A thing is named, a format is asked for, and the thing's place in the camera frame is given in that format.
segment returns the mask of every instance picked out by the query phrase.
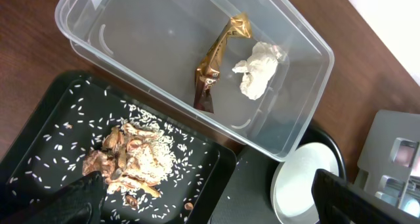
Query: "white bowl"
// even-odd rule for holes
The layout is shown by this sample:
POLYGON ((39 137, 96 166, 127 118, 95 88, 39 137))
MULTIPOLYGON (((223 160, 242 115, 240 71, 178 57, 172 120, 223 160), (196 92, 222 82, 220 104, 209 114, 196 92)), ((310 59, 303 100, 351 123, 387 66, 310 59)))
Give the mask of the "white bowl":
POLYGON ((322 143, 308 143, 299 147, 285 163, 277 167, 270 196, 281 223, 316 223, 319 220, 311 193, 317 169, 339 175, 333 151, 322 143))

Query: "plastic bin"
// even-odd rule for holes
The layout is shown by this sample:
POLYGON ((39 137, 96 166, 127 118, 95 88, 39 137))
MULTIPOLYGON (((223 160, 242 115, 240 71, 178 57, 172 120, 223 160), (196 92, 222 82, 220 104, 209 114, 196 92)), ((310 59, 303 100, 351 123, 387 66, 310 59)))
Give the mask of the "plastic bin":
POLYGON ((312 118, 334 62, 332 50, 288 0, 60 0, 56 23, 73 49, 155 98, 284 161, 312 118), (214 114, 192 107, 194 69, 228 18, 246 12, 253 39, 229 39, 214 114), (257 41, 285 56, 265 94, 249 100, 232 67, 257 41))

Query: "brown wooden surface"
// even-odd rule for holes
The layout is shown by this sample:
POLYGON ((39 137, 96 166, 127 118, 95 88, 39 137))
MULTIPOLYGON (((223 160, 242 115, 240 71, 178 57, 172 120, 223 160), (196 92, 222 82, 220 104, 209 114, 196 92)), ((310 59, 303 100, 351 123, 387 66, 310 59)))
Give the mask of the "brown wooden surface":
MULTIPOLYGON (((420 113, 420 87, 347 0, 290 0, 331 46, 335 65, 314 121, 338 143, 350 180, 379 109, 420 113)), ((43 93, 60 73, 100 75, 168 110, 76 55, 54 21, 58 0, 0 0, 0 156, 7 152, 43 93)), ((206 128, 168 110, 201 132, 206 128)), ((240 146, 212 131, 219 143, 240 146)))

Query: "transparent plastic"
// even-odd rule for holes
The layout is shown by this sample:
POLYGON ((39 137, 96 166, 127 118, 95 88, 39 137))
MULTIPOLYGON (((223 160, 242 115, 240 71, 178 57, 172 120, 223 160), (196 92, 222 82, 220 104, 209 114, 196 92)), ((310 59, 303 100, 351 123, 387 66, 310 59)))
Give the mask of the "transparent plastic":
POLYGON ((278 161, 296 149, 334 63, 332 50, 288 0, 60 0, 55 18, 82 57, 278 161), (229 39, 211 90, 215 113, 195 110, 194 69, 228 18, 241 12, 253 39, 229 39), (252 101, 231 69, 258 41, 285 54, 264 95, 252 101))

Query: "brown candy wrapper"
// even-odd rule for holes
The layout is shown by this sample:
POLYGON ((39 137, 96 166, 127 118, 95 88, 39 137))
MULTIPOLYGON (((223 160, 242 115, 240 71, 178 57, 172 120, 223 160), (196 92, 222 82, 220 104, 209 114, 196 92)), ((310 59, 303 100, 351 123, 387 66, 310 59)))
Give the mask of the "brown candy wrapper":
POLYGON ((229 37, 252 37, 252 29, 246 13, 232 17, 224 27, 216 42, 211 46, 196 69, 196 96, 194 108, 214 113, 210 88, 220 79, 219 66, 222 64, 224 51, 229 37))

